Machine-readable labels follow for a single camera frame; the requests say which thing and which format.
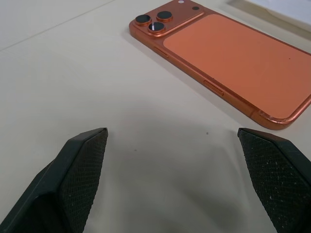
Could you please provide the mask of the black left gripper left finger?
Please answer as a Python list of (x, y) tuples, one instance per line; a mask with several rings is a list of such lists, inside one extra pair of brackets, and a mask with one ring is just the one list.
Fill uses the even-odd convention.
[(98, 190), (107, 128), (69, 139), (32, 180), (0, 225), (2, 233), (81, 233)]

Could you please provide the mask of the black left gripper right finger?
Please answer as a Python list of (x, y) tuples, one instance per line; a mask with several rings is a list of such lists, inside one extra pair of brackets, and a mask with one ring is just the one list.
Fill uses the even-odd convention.
[(253, 188), (278, 233), (311, 231), (311, 162), (289, 140), (239, 128)]

